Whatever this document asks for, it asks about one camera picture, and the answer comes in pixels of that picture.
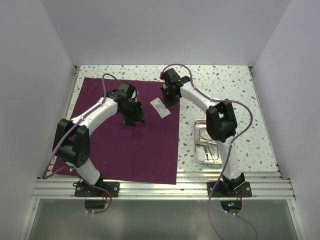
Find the stainless steel tray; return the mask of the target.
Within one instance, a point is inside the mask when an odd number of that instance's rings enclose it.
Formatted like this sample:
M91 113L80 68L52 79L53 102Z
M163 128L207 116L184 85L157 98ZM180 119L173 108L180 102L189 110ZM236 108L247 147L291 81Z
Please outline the stainless steel tray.
M222 165L222 159L217 143L210 138L207 132L205 119L194 122L195 160L200 164Z

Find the white gauze pad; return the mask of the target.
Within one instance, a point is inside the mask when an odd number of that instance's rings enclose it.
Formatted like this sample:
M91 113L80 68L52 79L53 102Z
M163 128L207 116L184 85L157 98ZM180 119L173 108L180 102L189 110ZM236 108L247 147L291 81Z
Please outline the white gauze pad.
M199 137L203 138L203 139L211 139L211 137L209 136L207 130L205 128L202 128L199 130Z

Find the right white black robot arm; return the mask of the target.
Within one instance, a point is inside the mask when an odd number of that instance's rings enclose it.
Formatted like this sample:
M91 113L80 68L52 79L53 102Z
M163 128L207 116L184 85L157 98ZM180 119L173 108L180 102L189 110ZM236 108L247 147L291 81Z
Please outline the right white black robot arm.
M232 156L231 147L227 147L227 140L236 135L238 127L232 102L205 95L192 82L191 76L181 77L173 68L164 69L160 79L164 81L161 92L165 107L169 108L180 98L185 98L205 113L206 132L217 143L223 164L223 192L227 196L235 196L245 183L245 176Z

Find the purple cloth mat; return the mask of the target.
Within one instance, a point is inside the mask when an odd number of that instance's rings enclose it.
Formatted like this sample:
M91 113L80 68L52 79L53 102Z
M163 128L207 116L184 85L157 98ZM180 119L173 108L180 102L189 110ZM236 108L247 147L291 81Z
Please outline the purple cloth mat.
M90 159L106 179L156 184L176 184L180 106L161 117L151 105L163 99L163 83L131 80L142 102L145 124L124 124L118 113L90 136Z

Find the steel tweezers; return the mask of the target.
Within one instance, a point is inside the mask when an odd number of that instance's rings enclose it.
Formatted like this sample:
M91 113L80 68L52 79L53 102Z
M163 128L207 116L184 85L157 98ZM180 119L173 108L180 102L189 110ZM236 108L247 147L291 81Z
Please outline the steel tweezers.
M209 163L218 164L219 160L220 160L218 145L216 143L212 142L212 141L208 141L208 142L209 142L210 149L212 151L212 156L213 157L210 156L208 148L205 147L204 148L204 152L205 152L206 160Z

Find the white sachet packet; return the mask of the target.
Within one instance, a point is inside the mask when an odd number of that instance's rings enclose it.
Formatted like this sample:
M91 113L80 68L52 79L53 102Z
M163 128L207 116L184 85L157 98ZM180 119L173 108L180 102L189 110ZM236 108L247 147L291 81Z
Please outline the white sachet packet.
M156 110L156 112L162 119L171 114L171 112L166 108L166 106L163 104L159 97L152 100L150 104L153 106L153 108Z

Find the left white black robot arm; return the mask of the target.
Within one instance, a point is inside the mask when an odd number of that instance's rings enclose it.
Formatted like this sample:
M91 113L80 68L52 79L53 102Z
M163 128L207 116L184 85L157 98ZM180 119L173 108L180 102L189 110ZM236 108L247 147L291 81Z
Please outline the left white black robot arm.
M126 126L145 123L143 105L137 101L138 91L129 83L121 83L118 89L105 92L92 107L70 120L61 119L56 128L52 154L63 160L87 184L92 196L103 193L102 174L90 159L91 134L107 119L121 113Z

